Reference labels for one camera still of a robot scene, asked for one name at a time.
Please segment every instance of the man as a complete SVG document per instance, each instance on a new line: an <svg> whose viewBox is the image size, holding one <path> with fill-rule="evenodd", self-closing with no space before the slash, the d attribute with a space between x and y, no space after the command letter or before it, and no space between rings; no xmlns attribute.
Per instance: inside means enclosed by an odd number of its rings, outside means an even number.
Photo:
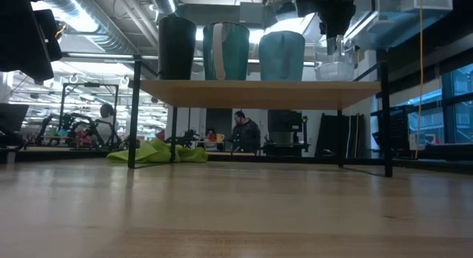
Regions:
<svg viewBox="0 0 473 258"><path fill-rule="evenodd" d="M256 153L261 135L258 125L241 111L236 112L234 117L236 126L231 137L234 151Z"/></svg>
<svg viewBox="0 0 473 258"><path fill-rule="evenodd" d="M108 103L104 103L101 107L101 117L99 120L113 124L113 106ZM103 143L106 143L112 136L112 128L109 124L98 123L97 124L97 133L101 136Z"/></svg>

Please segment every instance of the window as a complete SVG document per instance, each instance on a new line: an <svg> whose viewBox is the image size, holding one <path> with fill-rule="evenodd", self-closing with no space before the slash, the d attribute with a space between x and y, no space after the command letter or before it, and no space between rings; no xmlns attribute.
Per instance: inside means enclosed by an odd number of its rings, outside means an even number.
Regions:
<svg viewBox="0 0 473 258"><path fill-rule="evenodd" d="M417 134L418 131L418 113L409 113L409 133ZM442 108L428 109L421 114L421 143L426 135L435 135L436 144L445 143L443 133L443 111Z"/></svg>
<svg viewBox="0 0 473 258"><path fill-rule="evenodd" d="M455 143L473 142L473 101L455 104Z"/></svg>
<svg viewBox="0 0 473 258"><path fill-rule="evenodd" d="M452 72L454 95L473 92L473 64L456 69Z"/></svg>
<svg viewBox="0 0 473 258"><path fill-rule="evenodd" d="M422 96L422 103L431 103L431 102L436 102L439 100L442 100L442 89L437 89L435 91L428 92ZM421 97L418 96L411 100L397 104L396 106L404 106L404 105L418 106L420 102L421 102Z"/></svg>

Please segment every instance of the dark green vase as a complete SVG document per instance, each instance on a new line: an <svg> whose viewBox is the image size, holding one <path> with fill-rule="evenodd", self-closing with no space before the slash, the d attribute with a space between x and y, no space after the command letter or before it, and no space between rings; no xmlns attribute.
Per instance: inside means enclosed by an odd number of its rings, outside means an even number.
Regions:
<svg viewBox="0 0 473 258"><path fill-rule="evenodd" d="M206 80L246 80L250 31L239 24L219 22L203 30Z"/></svg>

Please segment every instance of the green fabric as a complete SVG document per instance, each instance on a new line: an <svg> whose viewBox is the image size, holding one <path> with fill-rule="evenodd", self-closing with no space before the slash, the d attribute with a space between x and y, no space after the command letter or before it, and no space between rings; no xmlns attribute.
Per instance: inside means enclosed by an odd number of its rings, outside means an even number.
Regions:
<svg viewBox="0 0 473 258"><path fill-rule="evenodd" d="M176 146L176 157L174 162L207 162L207 153L203 148L187 149ZM106 159L112 162L128 162L128 151L113 152ZM136 163L167 163L171 159L171 146L155 138L151 142L142 142L141 147L136 150Z"/></svg>

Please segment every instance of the ventilation duct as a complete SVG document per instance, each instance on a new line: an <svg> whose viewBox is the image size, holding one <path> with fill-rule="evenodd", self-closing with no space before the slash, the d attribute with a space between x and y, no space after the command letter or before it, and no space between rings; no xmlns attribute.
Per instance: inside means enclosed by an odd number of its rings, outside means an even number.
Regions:
<svg viewBox="0 0 473 258"><path fill-rule="evenodd" d="M107 53L137 54L123 33L93 0L44 0L55 16L64 19L71 27L83 33Z"/></svg>
<svg viewBox="0 0 473 258"><path fill-rule="evenodd" d="M160 14L175 13L179 2L177 0L151 0Z"/></svg>

